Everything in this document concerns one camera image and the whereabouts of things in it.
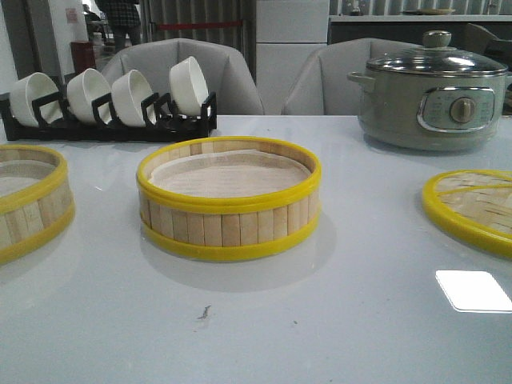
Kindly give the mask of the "bamboo steamer drawer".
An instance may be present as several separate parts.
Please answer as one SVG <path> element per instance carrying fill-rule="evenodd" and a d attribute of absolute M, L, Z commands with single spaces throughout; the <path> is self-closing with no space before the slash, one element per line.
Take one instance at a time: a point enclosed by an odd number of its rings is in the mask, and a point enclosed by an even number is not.
<path fill-rule="evenodd" d="M 2 264 L 48 243 L 71 223 L 75 212 L 67 161 L 59 152 L 37 145 L 2 145 L 1 163 L 9 160 L 36 160 L 55 169 L 40 182 L 1 196 Z"/>
<path fill-rule="evenodd" d="M 166 162 L 198 154 L 260 150 L 296 160 L 310 176 L 290 188 L 246 198 L 200 198 L 149 182 Z M 146 156 L 137 173 L 140 217 L 160 247 L 190 258 L 224 262 L 277 254 L 304 241 L 321 213 L 322 168 L 311 151 L 283 140 L 250 136 L 201 138 L 166 146 Z"/>

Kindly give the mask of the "woven bamboo steamer lid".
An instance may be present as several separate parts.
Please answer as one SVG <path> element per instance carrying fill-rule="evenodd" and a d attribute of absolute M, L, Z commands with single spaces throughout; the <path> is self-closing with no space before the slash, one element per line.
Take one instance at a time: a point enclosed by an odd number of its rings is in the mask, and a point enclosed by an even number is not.
<path fill-rule="evenodd" d="M 511 172 L 455 170 L 422 188 L 427 217 L 451 236 L 486 252 L 511 257 Z"/>

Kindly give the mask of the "white cloth steamer liner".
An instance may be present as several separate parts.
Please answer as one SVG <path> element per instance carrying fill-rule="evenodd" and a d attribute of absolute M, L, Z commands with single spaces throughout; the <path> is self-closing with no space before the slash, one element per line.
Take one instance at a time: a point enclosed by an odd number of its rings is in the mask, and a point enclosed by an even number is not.
<path fill-rule="evenodd" d="M 260 150 L 198 154 L 166 162 L 149 182 L 200 198 L 246 198 L 279 192 L 303 182 L 310 171 L 291 158 Z"/>

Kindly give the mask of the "left grey chair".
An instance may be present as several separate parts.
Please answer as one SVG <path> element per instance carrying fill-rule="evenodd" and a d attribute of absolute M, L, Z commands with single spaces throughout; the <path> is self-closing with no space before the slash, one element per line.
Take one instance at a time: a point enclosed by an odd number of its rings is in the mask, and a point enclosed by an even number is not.
<path fill-rule="evenodd" d="M 131 46 L 116 53 L 101 70 L 113 83 L 130 70 L 140 71 L 152 90 L 169 93 L 170 68 L 188 57 L 200 65 L 208 90 L 216 93 L 219 114 L 264 115 L 264 106 L 242 54 L 235 48 L 188 38 Z"/>

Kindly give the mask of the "grey chair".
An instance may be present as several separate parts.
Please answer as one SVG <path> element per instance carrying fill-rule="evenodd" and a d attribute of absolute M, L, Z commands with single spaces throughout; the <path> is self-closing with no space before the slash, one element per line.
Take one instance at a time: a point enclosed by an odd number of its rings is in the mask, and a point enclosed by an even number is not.
<path fill-rule="evenodd" d="M 101 70 L 113 83 L 130 70 L 140 71 L 152 90 L 169 93 L 170 68 L 188 57 L 200 65 L 208 90 L 216 93 L 219 114 L 264 115 L 264 106 L 242 54 L 235 48 L 188 38 L 131 46 L 116 53 Z"/>
<path fill-rule="evenodd" d="M 368 60 L 415 48 L 408 42 L 360 38 L 328 45 L 309 55 L 282 107 L 284 115 L 356 115 L 362 88 L 347 75 Z"/>

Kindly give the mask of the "black bowl rack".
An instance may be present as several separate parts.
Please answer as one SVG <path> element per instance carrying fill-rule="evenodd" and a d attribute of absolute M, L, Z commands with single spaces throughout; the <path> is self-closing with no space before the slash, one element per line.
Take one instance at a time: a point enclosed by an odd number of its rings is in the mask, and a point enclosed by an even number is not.
<path fill-rule="evenodd" d="M 33 101 L 36 127 L 24 126 L 14 117 L 9 94 L 1 95 L 1 116 L 6 139 L 41 141 L 100 141 L 100 142 L 182 142 L 207 138 L 217 128 L 216 93 L 210 92 L 201 105 L 198 117 L 187 117 L 178 112 L 177 104 L 166 93 L 152 94 L 141 102 L 143 126 L 131 127 L 116 115 L 112 97 L 106 94 L 92 101 L 94 124 L 80 122 L 69 112 L 69 101 L 60 92 L 54 92 Z M 63 117 L 46 122 L 41 111 L 56 102 Z"/>

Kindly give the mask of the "white bowl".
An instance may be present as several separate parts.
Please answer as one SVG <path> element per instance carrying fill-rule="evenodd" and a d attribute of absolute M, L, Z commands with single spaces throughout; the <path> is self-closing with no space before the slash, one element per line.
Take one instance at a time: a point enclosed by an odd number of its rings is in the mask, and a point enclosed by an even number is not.
<path fill-rule="evenodd" d="M 72 78 L 66 89 L 71 112 L 80 122 L 90 125 L 96 124 L 92 101 L 110 92 L 108 81 L 93 68 L 87 68 Z"/>
<path fill-rule="evenodd" d="M 37 127 L 32 101 L 58 92 L 54 81 L 46 74 L 35 72 L 18 80 L 10 92 L 10 108 L 13 116 L 23 126 Z"/>
<path fill-rule="evenodd" d="M 131 127 L 144 127 L 141 103 L 154 94 L 144 75 L 131 70 L 117 79 L 111 86 L 112 102 L 118 118 Z"/>
<path fill-rule="evenodd" d="M 199 116 L 209 95 L 202 69 L 193 56 L 170 68 L 170 93 L 178 110 L 187 116 Z"/>

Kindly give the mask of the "right grey chair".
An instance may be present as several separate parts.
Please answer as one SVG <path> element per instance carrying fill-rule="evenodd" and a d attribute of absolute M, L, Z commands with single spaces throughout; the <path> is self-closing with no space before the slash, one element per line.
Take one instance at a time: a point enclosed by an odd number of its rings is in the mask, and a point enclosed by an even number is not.
<path fill-rule="evenodd" d="M 347 75 L 368 60 L 415 48 L 408 42 L 360 38 L 328 45 L 309 55 L 282 107 L 284 115 L 356 115 L 362 88 Z"/>

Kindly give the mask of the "white cabinet background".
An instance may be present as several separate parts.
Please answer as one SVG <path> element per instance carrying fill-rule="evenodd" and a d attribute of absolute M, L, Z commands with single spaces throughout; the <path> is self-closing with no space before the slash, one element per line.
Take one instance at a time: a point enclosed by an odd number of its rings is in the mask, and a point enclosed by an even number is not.
<path fill-rule="evenodd" d="M 327 44 L 328 1 L 256 2 L 256 85 L 266 114 L 280 114 L 308 56 Z"/>

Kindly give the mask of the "green electric cooking pot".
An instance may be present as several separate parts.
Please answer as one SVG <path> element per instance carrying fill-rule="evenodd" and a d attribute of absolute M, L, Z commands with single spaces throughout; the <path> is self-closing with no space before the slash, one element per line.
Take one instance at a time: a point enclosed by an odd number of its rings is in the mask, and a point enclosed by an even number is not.
<path fill-rule="evenodd" d="M 380 142 L 415 150 L 476 148 L 498 130 L 508 73 L 430 76 L 365 70 L 348 79 L 362 88 L 358 121 Z"/>

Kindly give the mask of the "person in background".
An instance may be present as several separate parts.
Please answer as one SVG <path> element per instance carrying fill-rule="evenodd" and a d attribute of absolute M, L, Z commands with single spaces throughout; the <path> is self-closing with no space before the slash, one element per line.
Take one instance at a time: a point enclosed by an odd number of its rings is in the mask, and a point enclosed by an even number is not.
<path fill-rule="evenodd" d="M 114 36 L 115 52 L 126 48 L 126 37 L 132 46 L 141 43 L 141 19 L 137 0 L 97 0 L 97 7 L 106 16 Z"/>

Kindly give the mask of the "red fire extinguisher box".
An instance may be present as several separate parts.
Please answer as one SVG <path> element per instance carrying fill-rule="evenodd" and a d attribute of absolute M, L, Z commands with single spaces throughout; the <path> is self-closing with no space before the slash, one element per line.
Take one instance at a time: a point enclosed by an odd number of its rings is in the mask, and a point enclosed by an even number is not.
<path fill-rule="evenodd" d="M 90 41 L 73 41 L 70 43 L 74 71 L 80 74 L 88 68 L 96 68 L 94 45 Z"/>

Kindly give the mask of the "glass pot lid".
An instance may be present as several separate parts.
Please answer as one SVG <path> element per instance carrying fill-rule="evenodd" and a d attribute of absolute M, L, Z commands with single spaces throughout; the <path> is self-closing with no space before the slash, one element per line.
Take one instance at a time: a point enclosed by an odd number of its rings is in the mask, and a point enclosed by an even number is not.
<path fill-rule="evenodd" d="M 449 46 L 451 33 L 427 31 L 422 46 L 372 58 L 366 64 L 370 70 L 401 74 L 436 75 L 443 77 L 492 77 L 507 74 L 505 64 Z"/>

